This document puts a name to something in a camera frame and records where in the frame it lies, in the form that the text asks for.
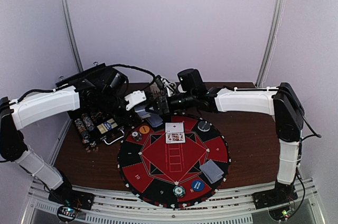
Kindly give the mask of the blue playing card deck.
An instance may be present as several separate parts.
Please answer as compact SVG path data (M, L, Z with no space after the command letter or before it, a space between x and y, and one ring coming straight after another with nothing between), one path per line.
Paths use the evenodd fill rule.
M146 119L151 116L150 113L145 110L144 106L135 107L134 111L141 119Z

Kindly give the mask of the orange big blind button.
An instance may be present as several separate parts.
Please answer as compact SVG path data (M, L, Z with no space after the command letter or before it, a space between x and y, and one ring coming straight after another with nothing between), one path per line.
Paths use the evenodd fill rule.
M139 128L139 132L141 134L148 134L150 132L150 127L147 126L147 125L142 125L140 128Z

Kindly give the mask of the ace of diamonds card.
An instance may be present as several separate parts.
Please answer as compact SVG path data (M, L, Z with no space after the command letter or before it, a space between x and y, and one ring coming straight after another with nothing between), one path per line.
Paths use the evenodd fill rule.
M183 133L184 132L184 123L165 123L165 132L166 133Z

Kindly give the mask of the poker chip stack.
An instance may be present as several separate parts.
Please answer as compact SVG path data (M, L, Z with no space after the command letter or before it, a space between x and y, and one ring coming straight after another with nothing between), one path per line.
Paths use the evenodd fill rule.
M176 185L173 188L173 194L177 197L177 198L182 198L185 196L185 188L181 185Z
M135 142L140 142L142 140L142 134L138 131L132 131L131 137Z

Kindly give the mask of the king of diamonds card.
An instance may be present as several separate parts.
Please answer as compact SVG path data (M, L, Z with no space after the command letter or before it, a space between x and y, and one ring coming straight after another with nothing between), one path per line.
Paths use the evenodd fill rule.
M166 144L185 143L184 133L166 133Z

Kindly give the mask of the clear dealer button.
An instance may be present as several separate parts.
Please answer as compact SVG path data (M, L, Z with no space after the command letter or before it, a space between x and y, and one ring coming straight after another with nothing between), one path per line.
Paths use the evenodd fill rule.
M200 130L201 132L208 132L211 129L211 125L209 122L207 122L206 120L200 121L198 123L198 130Z

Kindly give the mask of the blue small blind button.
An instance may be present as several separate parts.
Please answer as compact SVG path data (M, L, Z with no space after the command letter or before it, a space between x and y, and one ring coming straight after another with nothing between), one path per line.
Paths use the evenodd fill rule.
M194 180L191 183L191 189L195 192L200 192L204 190L204 182L202 180Z

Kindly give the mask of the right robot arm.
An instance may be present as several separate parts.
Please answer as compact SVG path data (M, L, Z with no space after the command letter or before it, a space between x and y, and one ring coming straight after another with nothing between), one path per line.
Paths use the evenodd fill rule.
M237 88L222 87L207 89L199 70L185 69L177 74L182 92L172 96L156 97L146 105L145 110L157 115L172 114L197 107L208 112L240 111L261 113L275 120L276 134L280 143L277 188L271 191L274 203L283 203L290 195L301 162L301 144L304 126L309 123L305 110L292 86L282 82L277 87Z

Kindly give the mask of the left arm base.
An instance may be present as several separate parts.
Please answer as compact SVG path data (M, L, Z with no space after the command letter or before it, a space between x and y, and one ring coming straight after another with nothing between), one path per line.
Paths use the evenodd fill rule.
M83 210L91 210L95 198L92 193L70 188L52 190L45 185L44 190L49 193L50 201L60 204L57 218L64 223L74 221Z

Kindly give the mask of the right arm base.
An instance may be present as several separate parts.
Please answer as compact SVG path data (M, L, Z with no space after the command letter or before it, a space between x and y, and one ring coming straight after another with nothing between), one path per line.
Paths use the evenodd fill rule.
M274 188L256 192L252 195L252 198L257 210L267 208L272 220L282 222L288 220L293 214L298 194L295 189L288 192L284 189L277 190Z

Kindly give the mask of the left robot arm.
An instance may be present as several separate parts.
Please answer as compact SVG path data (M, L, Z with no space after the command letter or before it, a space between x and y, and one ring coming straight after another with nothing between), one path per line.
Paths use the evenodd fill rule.
M54 89L32 89L20 98L1 99L1 157L3 162L15 162L55 190L55 196L65 205L76 200L76 193L56 168L46 163L24 143L21 130L45 118L75 111L85 106L106 113L127 117L132 109L147 100L145 90L121 94L128 78L117 70L119 64L99 64L59 81Z

